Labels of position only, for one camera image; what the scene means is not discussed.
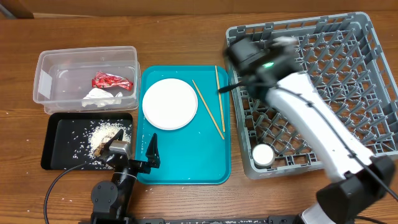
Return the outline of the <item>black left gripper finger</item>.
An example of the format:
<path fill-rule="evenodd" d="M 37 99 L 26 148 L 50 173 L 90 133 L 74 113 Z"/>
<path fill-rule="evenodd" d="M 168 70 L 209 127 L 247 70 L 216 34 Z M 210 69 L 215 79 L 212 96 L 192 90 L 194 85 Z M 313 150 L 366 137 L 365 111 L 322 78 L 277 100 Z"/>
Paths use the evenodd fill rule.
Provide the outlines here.
<path fill-rule="evenodd" d="M 150 167 L 159 168 L 160 167 L 160 156 L 158 150 L 157 134 L 154 133 L 147 147 L 146 152 L 147 163 Z"/>
<path fill-rule="evenodd" d="M 124 130 L 120 129 L 114 136 L 112 137 L 106 136 L 105 138 L 110 138 L 112 144 L 114 141 L 122 141 L 123 136 L 124 136 Z"/>

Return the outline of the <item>white napkin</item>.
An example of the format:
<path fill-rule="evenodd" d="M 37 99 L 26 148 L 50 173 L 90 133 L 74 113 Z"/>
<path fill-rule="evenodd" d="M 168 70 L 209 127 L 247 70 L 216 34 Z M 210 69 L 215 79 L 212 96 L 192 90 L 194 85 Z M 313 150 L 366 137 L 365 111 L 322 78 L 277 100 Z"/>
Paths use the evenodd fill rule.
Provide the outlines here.
<path fill-rule="evenodd" d="M 81 102 L 82 107 L 86 107 L 88 105 L 96 105 L 98 108 L 105 107 L 107 105 L 116 105 L 120 104 L 123 94 L 121 92 L 116 95 L 112 95 L 110 92 L 105 91 L 100 88 L 93 88 Z"/>

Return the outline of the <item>large white plate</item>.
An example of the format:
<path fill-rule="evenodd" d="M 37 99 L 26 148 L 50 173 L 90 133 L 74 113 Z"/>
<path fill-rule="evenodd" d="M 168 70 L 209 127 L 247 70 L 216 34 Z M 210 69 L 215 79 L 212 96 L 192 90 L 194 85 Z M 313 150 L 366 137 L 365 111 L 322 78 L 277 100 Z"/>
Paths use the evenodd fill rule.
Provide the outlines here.
<path fill-rule="evenodd" d="M 173 131 L 186 126 L 196 115 L 198 98 L 187 82 L 166 78 L 151 85 L 142 100 L 144 117 L 154 127 Z"/>

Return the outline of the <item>red snack wrapper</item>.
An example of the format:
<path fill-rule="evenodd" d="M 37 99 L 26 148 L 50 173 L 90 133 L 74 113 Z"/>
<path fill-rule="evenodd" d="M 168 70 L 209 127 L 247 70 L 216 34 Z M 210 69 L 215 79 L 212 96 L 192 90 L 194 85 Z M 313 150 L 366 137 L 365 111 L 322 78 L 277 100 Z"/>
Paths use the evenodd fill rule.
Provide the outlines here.
<path fill-rule="evenodd" d="M 129 81 L 127 78 L 117 75 L 97 72 L 95 77 L 91 80 L 91 86 L 93 88 L 111 88 L 118 86 L 128 91 L 131 91 L 133 87 L 133 82 Z"/>

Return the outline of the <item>wooden chopstick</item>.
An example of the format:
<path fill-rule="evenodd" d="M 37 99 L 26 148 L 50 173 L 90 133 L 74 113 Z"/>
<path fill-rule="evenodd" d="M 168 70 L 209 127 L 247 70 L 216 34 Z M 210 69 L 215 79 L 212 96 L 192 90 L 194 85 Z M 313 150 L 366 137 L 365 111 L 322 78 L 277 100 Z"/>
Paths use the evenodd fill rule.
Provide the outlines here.
<path fill-rule="evenodd" d="M 222 140 L 225 140 L 224 135 L 221 133 L 221 129 L 219 128 L 219 126 L 218 126 L 216 120 L 214 119 L 214 116 L 213 116 L 213 114 L 212 114 L 210 108 L 208 107 L 208 105 L 207 105 L 207 103 L 206 103 L 206 101 L 205 101 L 205 99 L 204 99 L 204 97 L 203 97 L 203 95 L 202 95 L 200 89 L 198 88 L 196 82 L 195 82 L 194 80 L 192 80 L 192 83 L 193 83 L 193 85 L 194 85 L 194 87 L 195 87 L 197 93 L 199 94 L 199 96 L 200 96 L 200 98 L 201 98 L 201 101 L 202 101 L 202 103 L 204 104 L 204 106 L 205 106 L 205 108 L 206 108 L 206 110 L 207 110 L 207 112 L 208 112 L 208 114 L 209 114 L 209 116 L 210 116 L 210 118 L 211 118 L 213 124 L 215 125 L 216 130 L 218 131 L 218 133 L 219 133 L 219 135 L 221 136 Z"/>
<path fill-rule="evenodd" d="M 218 75 L 218 67 L 217 67 L 217 65 L 215 65 L 215 76 L 216 76 L 217 93 L 218 93 L 219 106 L 220 106 L 221 125 L 222 125 L 223 132 L 225 132 L 222 97 L 221 97 L 221 93 L 218 92 L 220 90 L 220 79 L 219 79 L 219 75 Z"/>

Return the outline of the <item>white cup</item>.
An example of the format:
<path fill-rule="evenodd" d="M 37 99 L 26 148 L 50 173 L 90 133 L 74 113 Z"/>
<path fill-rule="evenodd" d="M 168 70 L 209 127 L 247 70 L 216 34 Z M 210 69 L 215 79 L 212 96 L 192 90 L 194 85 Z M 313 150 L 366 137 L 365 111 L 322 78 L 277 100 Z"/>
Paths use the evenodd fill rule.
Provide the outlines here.
<path fill-rule="evenodd" d="M 273 148 L 268 144 L 258 144 L 252 150 L 254 164 L 261 168 L 270 168 L 275 161 Z"/>

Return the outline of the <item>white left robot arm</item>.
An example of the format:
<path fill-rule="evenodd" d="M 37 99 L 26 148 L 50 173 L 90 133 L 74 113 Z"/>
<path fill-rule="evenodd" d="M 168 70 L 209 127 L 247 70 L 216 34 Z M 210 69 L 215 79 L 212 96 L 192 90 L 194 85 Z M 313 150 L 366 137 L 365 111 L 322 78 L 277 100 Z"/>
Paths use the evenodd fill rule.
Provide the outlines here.
<path fill-rule="evenodd" d="M 139 173 L 150 174 L 151 169 L 160 167 L 158 136 L 154 133 L 146 151 L 146 161 L 131 159 L 130 143 L 123 141 L 124 130 L 120 129 L 113 137 L 106 138 L 97 147 L 94 159 L 71 167 L 58 175 L 51 183 L 44 199 L 44 222 L 49 223 L 48 200 L 55 184 L 67 173 L 83 168 L 94 162 L 101 162 L 114 169 L 111 180 L 98 182 L 91 191 L 93 211 L 90 223 L 136 223 L 127 214 L 134 184 Z"/>

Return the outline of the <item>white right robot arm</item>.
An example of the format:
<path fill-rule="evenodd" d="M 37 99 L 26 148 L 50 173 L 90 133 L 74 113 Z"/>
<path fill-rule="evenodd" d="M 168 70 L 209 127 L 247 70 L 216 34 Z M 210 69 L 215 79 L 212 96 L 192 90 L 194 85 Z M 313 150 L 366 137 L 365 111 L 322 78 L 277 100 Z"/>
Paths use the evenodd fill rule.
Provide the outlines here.
<path fill-rule="evenodd" d="M 249 96 L 279 111 L 323 162 L 330 184 L 317 201 L 295 217 L 295 223 L 353 223 L 386 194 L 396 167 L 387 156 L 376 157 L 355 138 L 324 103 L 309 75 L 295 60 L 294 37 L 268 40 L 261 48 L 240 37 L 224 50 L 241 81 L 221 93 L 245 86 Z"/>

